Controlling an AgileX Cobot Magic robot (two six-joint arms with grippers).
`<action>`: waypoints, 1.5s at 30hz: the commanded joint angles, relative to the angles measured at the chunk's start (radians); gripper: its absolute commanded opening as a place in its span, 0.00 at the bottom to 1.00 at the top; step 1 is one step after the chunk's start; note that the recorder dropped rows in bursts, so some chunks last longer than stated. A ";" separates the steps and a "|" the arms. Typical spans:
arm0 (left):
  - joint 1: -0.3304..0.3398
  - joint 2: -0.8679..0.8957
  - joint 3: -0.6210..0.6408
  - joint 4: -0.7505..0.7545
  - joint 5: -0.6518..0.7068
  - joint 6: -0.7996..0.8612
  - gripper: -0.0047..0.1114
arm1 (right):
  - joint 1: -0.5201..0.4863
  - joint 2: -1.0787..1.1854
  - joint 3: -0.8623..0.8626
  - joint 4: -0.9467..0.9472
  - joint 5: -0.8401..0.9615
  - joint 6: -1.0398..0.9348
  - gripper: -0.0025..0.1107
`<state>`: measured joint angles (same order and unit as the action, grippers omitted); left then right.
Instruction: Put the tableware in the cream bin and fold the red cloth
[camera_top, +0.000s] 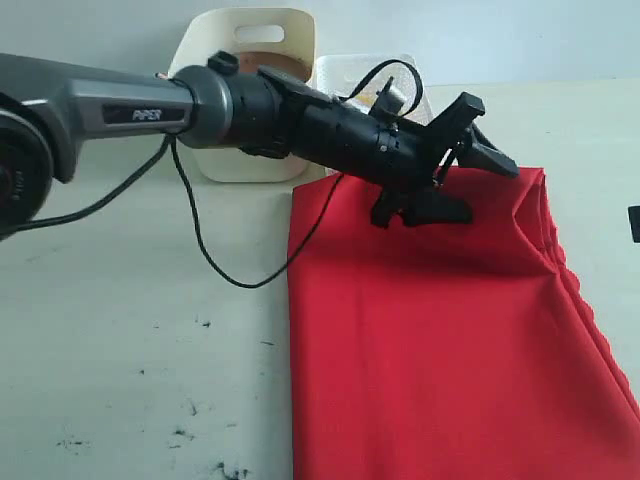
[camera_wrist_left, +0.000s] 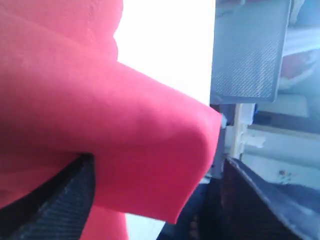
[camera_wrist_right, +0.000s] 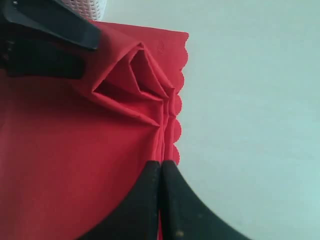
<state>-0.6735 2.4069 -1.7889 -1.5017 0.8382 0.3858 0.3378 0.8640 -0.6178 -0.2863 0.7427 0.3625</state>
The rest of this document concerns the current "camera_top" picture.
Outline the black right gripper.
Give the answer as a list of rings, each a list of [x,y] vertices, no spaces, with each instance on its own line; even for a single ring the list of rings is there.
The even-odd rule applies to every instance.
[[[634,243],[640,243],[640,206],[634,205],[628,207],[628,219]]]

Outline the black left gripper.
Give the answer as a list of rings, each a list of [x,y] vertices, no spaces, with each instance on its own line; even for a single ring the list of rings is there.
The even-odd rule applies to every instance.
[[[371,209],[371,223],[387,228],[394,216],[405,226],[471,223],[471,207],[439,190],[443,182],[436,171],[443,162],[456,158],[461,168],[519,176],[516,162],[472,124],[484,113],[482,100],[463,92],[427,125],[400,120],[398,132],[379,142],[365,174],[368,182],[381,187]]]

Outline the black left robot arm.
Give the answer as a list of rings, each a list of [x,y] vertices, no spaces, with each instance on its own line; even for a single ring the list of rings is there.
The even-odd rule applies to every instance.
[[[460,94],[430,123],[385,85],[368,111],[273,67],[243,73],[224,51],[161,79],[5,54],[1,58],[1,233],[37,229],[53,181],[69,182],[89,140],[160,134],[192,149],[290,155],[382,189],[371,221],[467,223],[439,190],[452,163],[514,178],[516,163],[478,129],[482,100]]]

